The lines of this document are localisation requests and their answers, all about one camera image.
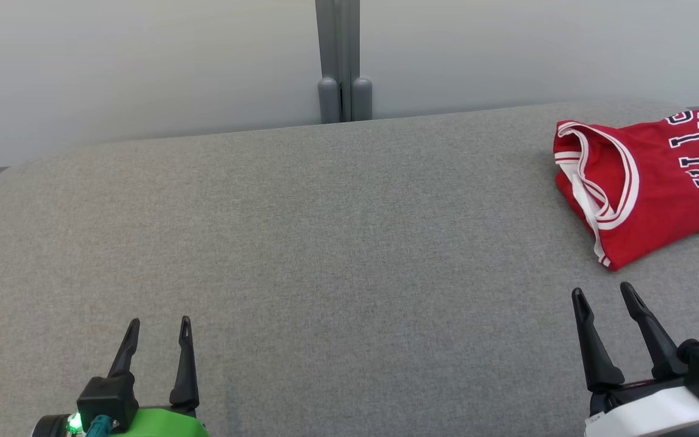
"gray textured fabric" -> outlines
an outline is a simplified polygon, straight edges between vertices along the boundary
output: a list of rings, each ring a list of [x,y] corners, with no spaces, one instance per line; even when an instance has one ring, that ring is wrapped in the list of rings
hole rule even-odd
[[[629,380],[651,362],[629,280],[699,338],[699,235],[618,274],[554,184],[555,123],[613,101],[77,149],[0,176],[0,435],[70,412],[128,321],[142,405],[194,321],[220,435],[582,435],[570,291]]]

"white jersey trim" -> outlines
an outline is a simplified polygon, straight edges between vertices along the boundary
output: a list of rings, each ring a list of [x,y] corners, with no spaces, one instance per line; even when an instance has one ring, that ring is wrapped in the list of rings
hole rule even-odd
[[[616,149],[618,150],[619,155],[622,158],[622,165],[624,166],[624,186],[622,188],[622,194],[619,199],[619,205],[618,207],[616,207],[616,211],[614,211],[614,209],[611,208],[611,206],[609,205],[607,201],[608,196],[606,196],[606,193],[603,191],[603,189],[600,188],[600,186],[598,186],[596,183],[586,178],[586,175],[584,174],[584,168],[586,166],[588,157],[590,156],[590,142],[588,141],[584,133],[580,132],[574,127],[580,127],[591,130],[597,135],[600,135],[608,141],[610,141],[611,144],[613,144],[613,146],[616,147]],[[630,213],[635,207],[635,202],[638,201],[638,166],[636,166],[635,160],[633,159],[632,154],[630,154],[630,151],[624,144],[621,143],[621,141],[614,138],[613,136],[605,132],[602,132],[601,130],[597,130],[594,127],[590,127],[586,124],[581,124],[576,121],[571,121],[561,125],[558,128],[557,135],[560,138],[566,135],[575,135],[577,138],[579,138],[579,143],[582,149],[581,152],[555,153],[555,163],[558,163],[559,154],[567,153],[568,155],[560,155],[561,158],[563,158],[563,162],[558,164],[561,167],[568,166],[569,164],[572,164],[574,162],[572,161],[573,154],[579,154],[579,165],[577,165],[575,172],[575,174],[578,175],[581,182],[579,184],[579,187],[580,189],[585,190],[585,194],[589,192],[589,196],[594,197],[594,201],[596,202],[596,204],[600,204],[599,210],[594,211],[593,217],[596,221],[597,229],[608,230],[614,229],[617,226],[621,225],[627,219],[627,217],[630,216]],[[585,215],[587,215],[588,212],[593,211],[585,210],[584,212]]]
[[[600,232],[598,232],[597,220],[595,219],[596,213],[599,211],[599,207],[597,202],[595,202],[594,197],[588,195],[582,179],[579,176],[579,163],[567,164],[565,166],[560,166],[560,168],[562,169],[563,174],[568,177],[568,180],[571,181],[573,198],[579,204],[579,207],[581,207],[584,211],[587,224],[593,231],[593,235],[595,236],[595,246],[593,247],[593,251],[597,256],[598,262],[602,263],[604,266],[610,266],[611,261],[608,259],[606,252],[603,250],[603,244],[600,243]]]

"basketball jersey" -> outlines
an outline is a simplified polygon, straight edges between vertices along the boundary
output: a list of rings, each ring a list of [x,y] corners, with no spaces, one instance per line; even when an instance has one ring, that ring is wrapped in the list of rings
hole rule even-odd
[[[699,232],[699,111],[613,128],[557,124],[555,182],[616,271]]]

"white wall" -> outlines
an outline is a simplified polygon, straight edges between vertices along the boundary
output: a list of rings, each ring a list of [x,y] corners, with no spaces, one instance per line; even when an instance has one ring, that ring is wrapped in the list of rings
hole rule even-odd
[[[0,166],[318,123],[313,0],[0,0]]]
[[[591,97],[699,106],[699,0],[361,0],[374,118]]]

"red jersey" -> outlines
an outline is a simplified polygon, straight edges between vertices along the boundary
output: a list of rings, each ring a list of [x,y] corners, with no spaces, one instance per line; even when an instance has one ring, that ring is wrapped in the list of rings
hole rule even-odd
[[[699,232],[699,111],[613,128],[557,124],[555,178],[612,271]]]

